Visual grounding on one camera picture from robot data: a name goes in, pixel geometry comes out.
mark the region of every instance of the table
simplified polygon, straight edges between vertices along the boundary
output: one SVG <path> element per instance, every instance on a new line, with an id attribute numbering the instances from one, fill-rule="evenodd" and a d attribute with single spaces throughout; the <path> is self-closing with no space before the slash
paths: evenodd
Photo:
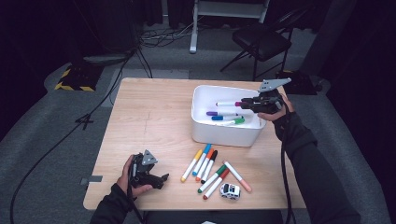
<path id="1" fill-rule="evenodd" d="M 195 0 L 192 15 L 190 53 L 196 53 L 198 40 L 198 16 L 221 16 L 259 19 L 264 21 L 269 0 L 264 4 L 244 4 L 228 2 L 207 2 Z"/>
<path id="2" fill-rule="evenodd" d="M 84 199 L 87 209 L 96 209 L 110 192 L 131 154 L 148 149 L 159 161 L 152 175 L 169 174 L 162 189 L 153 189 L 135 201 L 140 210 L 200 209 L 270 209 L 287 208 L 280 165 L 280 142 L 272 122 L 267 122 L 252 147 L 213 145 L 219 152 L 212 175 L 227 160 L 250 184 L 247 192 L 229 174 L 225 182 L 241 186 L 239 201 L 223 199 L 216 190 L 207 200 L 197 190 L 201 184 L 190 175 L 180 181 L 195 153 L 206 146 L 191 138 L 191 100 L 199 85 L 215 85 L 257 90 L 258 82 L 125 78 L 121 84 L 106 128 L 92 175 L 102 175 L 101 182 L 91 182 Z M 286 160 L 290 196 L 294 208 L 305 204 L 297 187 L 290 161 Z"/>

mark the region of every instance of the chair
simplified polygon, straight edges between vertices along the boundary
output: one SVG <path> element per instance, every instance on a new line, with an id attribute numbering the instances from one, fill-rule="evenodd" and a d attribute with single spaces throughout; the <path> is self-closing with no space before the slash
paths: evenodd
<path id="1" fill-rule="evenodd" d="M 272 24 L 258 22 L 233 32 L 233 41 L 243 50 L 222 67 L 220 72 L 224 71 L 230 64 L 246 56 L 254 57 L 252 81 L 281 64 L 281 71 L 283 71 L 288 50 L 291 46 L 291 35 L 294 26 L 312 7 L 312 5 L 309 5 L 294 9 Z M 265 62 L 282 52 L 284 52 L 282 62 L 257 75 L 257 61 Z"/>

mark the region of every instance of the small toy car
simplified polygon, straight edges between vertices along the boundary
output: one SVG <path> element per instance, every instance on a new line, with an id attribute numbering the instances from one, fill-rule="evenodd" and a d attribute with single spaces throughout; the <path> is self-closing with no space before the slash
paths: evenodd
<path id="1" fill-rule="evenodd" d="M 233 184 L 223 184 L 220 188 L 220 194 L 223 198 L 238 200 L 241 197 L 241 189 Z"/>

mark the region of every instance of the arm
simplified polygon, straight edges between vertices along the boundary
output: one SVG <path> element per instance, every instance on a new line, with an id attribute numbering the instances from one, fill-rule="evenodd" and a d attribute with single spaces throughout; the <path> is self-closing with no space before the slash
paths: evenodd
<path id="1" fill-rule="evenodd" d="M 120 186 L 114 184 L 110 194 L 105 196 L 96 208 L 91 223 L 122 223 L 131 209 L 126 194 Z"/>
<path id="2" fill-rule="evenodd" d="M 151 190 L 151 185 L 144 185 L 138 188 L 132 186 L 131 198 L 127 197 L 128 190 L 128 173 L 132 163 L 132 158 L 130 156 L 128 161 L 122 169 L 122 175 L 117 180 L 117 183 L 111 187 L 111 192 L 109 195 L 105 196 L 104 199 L 99 203 L 96 211 L 93 213 L 91 218 L 91 223 L 122 223 L 129 211 L 132 210 L 132 199 L 140 194 Z"/>
<path id="3" fill-rule="evenodd" d="M 284 98 L 293 111 L 291 103 Z M 272 120 L 276 136 L 282 139 L 286 127 L 284 114 L 259 114 L 259 117 Z M 360 223 L 361 216 L 347 199 L 334 170 L 318 151 L 317 139 L 294 112 L 290 114 L 286 137 L 285 150 L 312 223 Z"/>

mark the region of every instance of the dry erase marker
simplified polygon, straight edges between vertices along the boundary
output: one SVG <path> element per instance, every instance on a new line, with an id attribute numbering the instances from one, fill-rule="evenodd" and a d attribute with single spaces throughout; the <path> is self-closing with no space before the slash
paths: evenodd
<path id="1" fill-rule="evenodd" d="M 216 112 L 216 111 L 207 111 L 206 114 L 208 116 L 238 116 L 238 113 L 233 112 Z"/>
<path id="2" fill-rule="evenodd" d="M 232 119 L 242 119 L 243 116 L 212 116 L 212 120 L 232 120 Z"/>
<path id="3" fill-rule="evenodd" d="M 241 106 L 242 102 L 217 102 L 216 106 Z"/>
<path id="4" fill-rule="evenodd" d="M 206 166 L 209 163 L 210 158 L 212 157 L 213 151 L 214 151 L 214 149 L 210 148 L 209 152 L 206 155 L 206 158 L 205 158 L 204 162 L 201 165 L 201 168 L 199 168 L 198 175 L 195 177 L 196 181 L 200 181 L 201 180 L 201 177 L 202 177 L 202 175 L 203 175 L 203 173 L 204 173 L 204 171 L 206 169 Z"/>
<path id="5" fill-rule="evenodd" d="M 215 163 L 215 159 L 218 156 L 218 151 L 215 150 L 212 154 L 212 156 L 210 157 L 210 161 L 206 166 L 205 172 L 204 172 L 204 176 L 201 178 L 201 183 L 204 184 L 207 180 L 207 177 L 209 176 L 210 170 L 212 169 L 213 163 Z"/>
<path id="6" fill-rule="evenodd" d="M 198 160 L 197 164 L 195 165 L 194 170 L 192 171 L 192 175 L 198 175 L 199 168 L 201 168 L 202 163 L 204 162 L 204 159 L 206 157 L 206 154 L 209 152 L 210 147 L 212 147 L 212 144 L 207 144 L 204 152 L 201 155 L 201 158 Z"/>
<path id="7" fill-rule="evenodd" d="M 248 184 L 248 182 L 246 182 L 242 176 L 240 174 L 238 174 L 235 169 L 231 166 L 230 163 L 228 163 L 227 161 L 223 161 L 223 163 L 227 166 L 228 169 L 230 169 L 231 173 L 233 173 L 233 175 L 236 177 L 236 179 L 238 179 L 239 183 L 241 183 L 242 186 L 244 186 L 245 190 L 247 190 L 247 192 L 251 192 L 251 186 Z"/>
<path id="8" fill-rule="evenodd" d="M 212 185 L 212 187 L 207 191 L 207 193 L 204 195 L 204 200 L 207 200 L 210 195 L 212 195 L 213 191 L 219 186 L 221 181 L 227 176 L 227 174 L 230 173 L 230 169 L 225 169 L 225 171 L 219 176 L 219 178 L 216 180 L 216 182 Z"/>
<path id="9" fill-rule="evenodd" d="M 218 121 L 213 123 L 217 126 L 231 126 L 235 124 L 241 124 L 243 122 L 245 122 L 245 119 L 233 119 L 233 120 Z"/>
<path id="10" fill-rule="evenodd" d="M 187 177 L 189 176 L 189 174 L 190 174 L 190 172 L 191 172 L 191 170 L 192 170 L 192 167 L 193 167 L 193 166 L 195 165 L 195 163 L 199 160 L 199 157 L 200 157 L 201 155 L 202 155 L 202 150 L 199 149 L 198 152 L 197 152 L 197 154 L 195 154 L 194 159 L 192 159 L 192 161 L 191 161 L 189 167 L 187 168 L 186 172 L 185 172 L 184 175 L 181 177 L 181 179 L 180 179 L 181 182 L 186 181 Z"/>
<path id="11" fill-rule="evenodd" d="M 216 178 L 221 175 L 224 170 L 227 169 L 226 165 L 222 165 L 210 178 L 198 189 L 198 193 L 204 192 L 204 190 L 213 182 Z"/>

